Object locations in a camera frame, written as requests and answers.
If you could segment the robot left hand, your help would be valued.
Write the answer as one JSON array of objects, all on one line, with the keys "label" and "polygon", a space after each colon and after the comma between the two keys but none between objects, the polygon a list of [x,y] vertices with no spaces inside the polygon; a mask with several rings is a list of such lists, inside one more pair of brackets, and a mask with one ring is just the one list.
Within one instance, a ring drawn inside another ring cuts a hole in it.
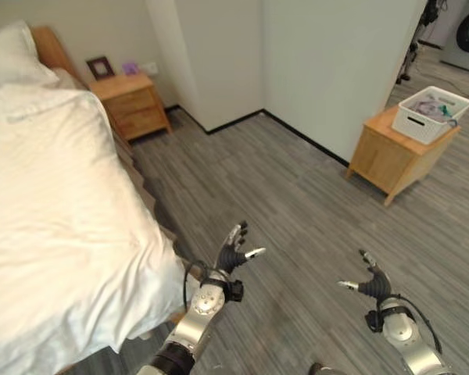
[{"label": "robot left hand", "polygon": [[248,252],[240,252],[240,247],[245,243],[245,236],[248,233],[248,223],[243,220],[234,225],[221,245],[214,268],[231,275],[239,266],[262,255],[266,248],[254,248]]}]

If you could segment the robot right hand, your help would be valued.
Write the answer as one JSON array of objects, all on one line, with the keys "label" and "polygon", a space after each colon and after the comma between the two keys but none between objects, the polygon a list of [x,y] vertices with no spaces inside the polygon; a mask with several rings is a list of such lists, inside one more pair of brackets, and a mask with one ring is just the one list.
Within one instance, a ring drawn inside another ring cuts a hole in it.
[{"label": "robot right hand", "polygon": [[392,285],[388,276],[369,252],[360,249],[359,254],[367,264],[367,270],[372,274],[372,278],[369,281],[360,283],[340,280],[337,282],[337,285],[375,298],[377,301],[384,300],[392,291]]}]

